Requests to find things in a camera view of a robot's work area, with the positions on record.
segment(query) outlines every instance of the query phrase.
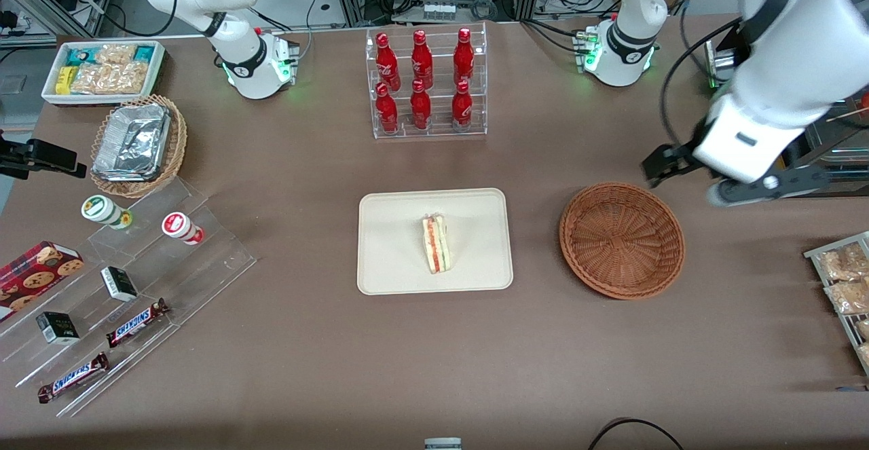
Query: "white tray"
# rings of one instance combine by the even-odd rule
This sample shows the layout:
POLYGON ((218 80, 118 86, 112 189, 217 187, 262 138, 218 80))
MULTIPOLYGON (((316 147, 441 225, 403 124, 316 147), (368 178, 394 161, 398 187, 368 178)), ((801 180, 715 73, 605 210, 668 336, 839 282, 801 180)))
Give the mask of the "white tray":
POLYGON ((43 98, 46 102, 60 106, 93 106, 106 104, 119 104, 134 100, 134 98, 144 98, 151 94, 154 90, 154 85, 158 81, 160 66, 164 58, 165 49, 157 41, 152 39, 113 39, 113 41, 77 41, 63 43, 57 49, 52 70, 49 76, 45 79, 43 85, 43 98), (142 92, 138 94, 110 94, 110 95, 87 95, 87 94, 55 94, 55 84, 57 83, 57 75, 60 73, 61 67, 66 63, 69 51, 82 48, 95 48, 104 44, 124 44, 124 45, 145 45, 145 47, 154 47, 154 54, 151 55, 150 63, 148 64, 148 73, 145 75, 145 82, 142 85, 142 92))
POLYGON ((359 202, 356 285, 366 295, 506 289, 513 282, 506 199, 496 188, 372 193, 359 202), (428 270, 422 218, 447 221, 453 268, 428 270))

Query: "snickers bar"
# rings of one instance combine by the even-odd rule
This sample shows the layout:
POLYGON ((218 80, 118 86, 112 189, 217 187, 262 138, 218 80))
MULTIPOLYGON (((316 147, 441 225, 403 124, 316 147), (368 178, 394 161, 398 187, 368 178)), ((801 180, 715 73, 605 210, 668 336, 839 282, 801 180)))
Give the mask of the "snickers bar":
POLYGON ((103 370, 109 370, 109 358, 106 357, 106 354, 100 352, 99 355, 96 355, 94 360, 91 360, 90 362, 83 364, 83 366, 78 367, 78 369, 67 373, 67 375, 62 379, 57 379, 54 384, 48 384, 39 388, 39 403, 45 404, 50 400, 53 400, 53 398, 56 398, 57 395, 61 394, 61 392, 103 370))
POLYGON ((167 311, 168 306, 166 305, 166 302, 160 298, 159 301, 149 305, 148 309, 145 309, 142 313, 136 315, 132 320, 127 321, 127 323, 121 325, 117 330, 106 335, 106 338, 109 340, 109 348, 117 347, 122 341, 124 341, 124 339, 135 335, 142 330, 143 327, 147 326, 151 321, 158 319, 167 311))

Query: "small white container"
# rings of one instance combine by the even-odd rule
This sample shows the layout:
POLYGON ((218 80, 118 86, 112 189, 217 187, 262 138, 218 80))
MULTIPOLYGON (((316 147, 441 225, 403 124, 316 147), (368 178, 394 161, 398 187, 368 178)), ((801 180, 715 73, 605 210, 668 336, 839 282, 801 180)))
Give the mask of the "small white container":
POLYGON ((183 212, 172 212, 162 222, 162 230, 166 236, 177 238, 187 245, 196 245, 205 239, 205 231, 193 224, 183 212))
POLYGON ((119 104, 134 98, 144 98, 152 94, 154 85, 158 81, 160 66, 166 50, 163 45, 152 39, 111 39, 110 41, 76 41, 71 43, 63 43, 57 49, 52 70, 49 76, 45 79, 43 86, 43 98, 46 102, 59 106, 93 106, 95 104, 119 104), (151 55, 150 63, 148 64, 148 73, 145 75, 145 83, 142 85, 142 92, 139 94, 111 94, 111 95, 81 95, 81 94, 56 94, 55 84, 57 83, 57 75, 60 69, 65 66, 69 51, 83 48, 98 47, 103 44, 120 44, 120 45, 139 45, 140 47, 154 47, 154 54, 151 55))
POLYGON ((133 224, 133 214, 104 195, 88 197, 81 204, 81 215, 86 220, 108 225, 112 229, 124 229, 133 224))

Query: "small black box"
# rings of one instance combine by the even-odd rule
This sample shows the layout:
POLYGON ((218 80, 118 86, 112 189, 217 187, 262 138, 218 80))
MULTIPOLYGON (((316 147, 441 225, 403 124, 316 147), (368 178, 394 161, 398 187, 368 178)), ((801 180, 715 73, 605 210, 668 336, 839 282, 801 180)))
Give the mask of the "small black box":
POLYGON ((133 282, 130 280, 130 275, 126 271, 118 267, 106 267, 100 271, 103 275, 103 283, 106 289, 109 289, 109 295, 118 301, 131 302, 136 301, 136 287, 133 287, 133 282))
POLYGON ((37 316, 37 325, 45 340, 56 345, 72 345, 79 339, 68 314, 44 311, 37 316))

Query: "wicker basket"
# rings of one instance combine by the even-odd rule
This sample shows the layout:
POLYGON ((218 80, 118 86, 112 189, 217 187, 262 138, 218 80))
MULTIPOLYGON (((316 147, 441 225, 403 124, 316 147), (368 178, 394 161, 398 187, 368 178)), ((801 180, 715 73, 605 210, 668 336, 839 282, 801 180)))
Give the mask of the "wicker basket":
POLYGON ((620 182, 574 196, 561 216, 561 252, 587 286, 617 299, 657 295, 679 276, 685 239, 658 197, 620 182))
MULTIPOLYGON (((160 175, 149 182, 109 182, 104 181, 93 174, 93 169, 90 171, 90 178, 93 179, 96 186, 105 193, 120 195, 128 199, 138 199, 146 193, 167 183, 172 177, 178 174, 178 169, 181 168, 181 162, 184 160, 184 147, 187 146, 187 124, 184 122, 184 116, 178 111, 171 100, 160 95, 149 95, 145 98, 137 98, 130 102, 125 102, 121 106, 144 106, 146 104, 161 104, 167 107, 172 113, 172 121, 170 123, 170 134, 166 138, 166 152, 164 156, 164 166, 160 175)), ((106 119, 103 119, 103 125, 96 133, 96 140, 90 147, 90 159, 96 159, 96 152, 100 149, 100 144, 103 141, 103 132, 106 130, 106 124, 109 122, 109 114, 106 119)))

